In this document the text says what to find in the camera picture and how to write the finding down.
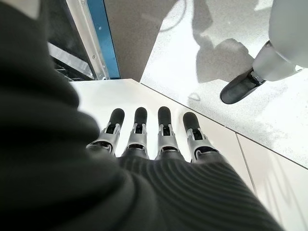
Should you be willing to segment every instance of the white surface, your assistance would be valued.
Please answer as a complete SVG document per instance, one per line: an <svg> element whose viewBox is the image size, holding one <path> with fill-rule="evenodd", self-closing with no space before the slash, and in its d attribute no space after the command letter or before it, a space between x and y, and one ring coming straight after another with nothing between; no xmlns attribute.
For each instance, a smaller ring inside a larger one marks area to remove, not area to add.
<svg viewBox="0 0 308 231"><path fill-rule="evenodd" d="M219 98L269 39L271 4L178 0L162 23L141 83L308 167L307 70L267 82L233 105Z"/></svg>
<svg viewBox="0 0 308 231"><path fill-rule="evenodd" d="M307 231L308 170L238 137L260 201L287 231Z"/></svg>
<svg viewBox="0 0 308 231"><path fill-rule="evenodd" d="M133 126L135 110L142 106L148 112L148 154L150 159L154 159L157 155L157 112L161 106L167 106L171 110L172 126L179 149L184 158L190 161L191 157L182 121L183 115L191 111L188 108L131 79L72 82L72 85L80 97L79 109L93 116L101 129L105 128L109 122L109 117L114 109L122 108L125 111L125 119L115 152L116 156L123 153ZM253 191L236 134L204 116L197 114L197 117L201 129L212 144L221 151Z"/></svg>

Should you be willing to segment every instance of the robotic finger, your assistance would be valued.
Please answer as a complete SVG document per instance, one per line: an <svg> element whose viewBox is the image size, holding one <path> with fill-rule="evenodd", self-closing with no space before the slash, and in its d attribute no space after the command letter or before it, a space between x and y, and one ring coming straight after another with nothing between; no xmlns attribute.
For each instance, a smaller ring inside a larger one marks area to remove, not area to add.
<svg viewBox="0 0 308 231"><path fill-rule="evenodd" d="M146 132L147 111L140 107L135 112L134 126L122 156L133 155L149 159Z"/></svg>
<svg viewBox="0 0 308 231"><path fill-rule="evenodd" d="M171 125L171 112L167 107L158 110L158 154L156 160L173 158L184 160L181 155L173 128Z"/></svg>
<svg viewBox="0 0 308 231"><path fill-rule="evenodd" d="M198 118L194 113L185 113L183 116L183 123L187 134L187 143L192 156L192 163L226 161L202 132Z"/></svg>
<svg viewBox="0 0 308 231"><path fill-rule="evenodd" d="M109 122L95 141L90 143L89 147L101 147L114 155L116 146L120 137L120 130L124 121L125 113L121 108L115 109L110 116Z"/></svg>

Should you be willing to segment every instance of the white floor tile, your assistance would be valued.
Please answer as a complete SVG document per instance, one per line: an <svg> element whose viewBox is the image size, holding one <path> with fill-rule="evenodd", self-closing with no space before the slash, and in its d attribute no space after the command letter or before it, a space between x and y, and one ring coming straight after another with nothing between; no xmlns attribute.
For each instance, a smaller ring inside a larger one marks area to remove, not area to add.
<svg viewBox="0 0 308 231"><path fill-rule="evenodd" d="M308 170L238 135L257 196L288 231L308 230Z"/></svg>

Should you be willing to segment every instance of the white panel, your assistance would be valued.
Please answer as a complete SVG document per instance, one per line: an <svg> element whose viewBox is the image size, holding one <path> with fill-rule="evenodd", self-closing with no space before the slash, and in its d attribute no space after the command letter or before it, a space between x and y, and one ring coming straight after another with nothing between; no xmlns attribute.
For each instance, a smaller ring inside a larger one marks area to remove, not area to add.
<svg viewBox="0 0 308 231"><path fill-rule="evenodd" d="M148 153L150 159L154 159L157 155L157 112L161 106L167 106L171 110L172 126L180 151L184 158L190 161L191 157L182 121L183 115L191 111L188 108L131 79L73 82L72 85L80 96L79 109L93 116L101 129L107 125L110 114L115 108L119 107L125 111L121 136L115 152L117 156L123 153L128 142L135 110L142 106L148 112ZM228 159L253 191L235 133L200 114L197 114L197 117L203 132L212 144Z"/></svg>
<svg viewBox="0 0 308 231"><path fill-rule="evenodd" d="M257 196L288 231L308 230L308 170L238 135Z"/></svg>

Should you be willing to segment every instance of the black fingertip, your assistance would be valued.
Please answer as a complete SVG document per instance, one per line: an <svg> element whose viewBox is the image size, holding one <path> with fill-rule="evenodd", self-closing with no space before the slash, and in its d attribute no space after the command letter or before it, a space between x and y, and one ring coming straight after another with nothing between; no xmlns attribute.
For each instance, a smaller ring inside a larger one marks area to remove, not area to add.
<svg viewBox="0 0 308 231"><path fill-rule="evenodd" d="M135 112L134 124L146 124L148 113L144 107L140 107Z"/></svg>
<svg viewBox="0 0 308 231"><path fill-rule="evenodd" d="M186 112L183 116L183 123L185 131L188 129L198 129L200 128L197 116L192 112Z"/></svg>
<svg viewBox="0 0 308 231"><path fill-rule="evenodd" d="M120 124L120 126L122 126L124 117L124 111L121 108L117 108L111 113L109 122L111 124Z"/></svg>
<svg viewBox="0 0 308 231"><path fill-rule="evenodd" d="M164 126L171 124L171 112L167 107L161 107L158 110L158 125L161 124Z"/></svg>

